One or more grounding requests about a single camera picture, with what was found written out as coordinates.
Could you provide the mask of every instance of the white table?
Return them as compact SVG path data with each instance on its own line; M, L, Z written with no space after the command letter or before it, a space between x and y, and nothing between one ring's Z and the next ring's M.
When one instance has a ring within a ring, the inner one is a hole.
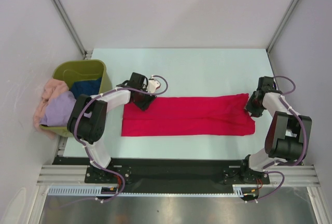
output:
M95 49L113 86L132 72L161 75L169 82L163 96L220 96L252 94L258 78L272 76L264 49ZM250 136L121 137L123 107L107 116L106 148L113 158L244 159L264 147L271 116L255 118ZM86 157L82 145L68 138L65 157Z

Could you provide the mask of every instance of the olive plastic bin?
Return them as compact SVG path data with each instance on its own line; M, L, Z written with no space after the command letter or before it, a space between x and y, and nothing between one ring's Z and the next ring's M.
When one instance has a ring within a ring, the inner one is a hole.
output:
M99 93L104 93L112 89L112 84L106 73L106 66L99 60L70 61L62 63L53 73L53 78L63 80L67 83L69 89L74 82L83 80L97 80L102 78ZM72 133L67 127L48 127L40 125L44 130L51 130L64 137L72 137Z

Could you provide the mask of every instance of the folded red garment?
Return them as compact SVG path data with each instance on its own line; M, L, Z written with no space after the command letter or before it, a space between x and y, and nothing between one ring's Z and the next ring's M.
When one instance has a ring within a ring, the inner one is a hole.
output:
M250 135L255 121L244 110L248 97L158 97L146 111L127 104L122 136Z

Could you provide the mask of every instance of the pink towel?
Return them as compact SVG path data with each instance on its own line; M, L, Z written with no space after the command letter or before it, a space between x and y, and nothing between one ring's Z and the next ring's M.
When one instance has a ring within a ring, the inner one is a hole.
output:
M43 130L39 127L40 120L45 115L46 107L48 104L58 97L61 93L68 91L69 88L64 81L49 79L48 82L44 86L44 92L41 96L41 102L38 105L35 114L33 116L33 125L39 132L45 133L49 138L53 139L56 134L49 130Z
M122 136L250 135L255 121L244 110L248 97L158 97L146 111L127 104Z

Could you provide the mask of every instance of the navy blue cloth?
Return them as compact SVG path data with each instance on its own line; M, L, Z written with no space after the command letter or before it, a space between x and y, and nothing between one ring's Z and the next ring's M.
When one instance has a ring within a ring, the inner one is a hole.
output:
M86 94L88 96L96 95L99 93L101 82L102 77L98 80L77 81L73 84L70 91L73 93L75 99L77 99L81 94Z

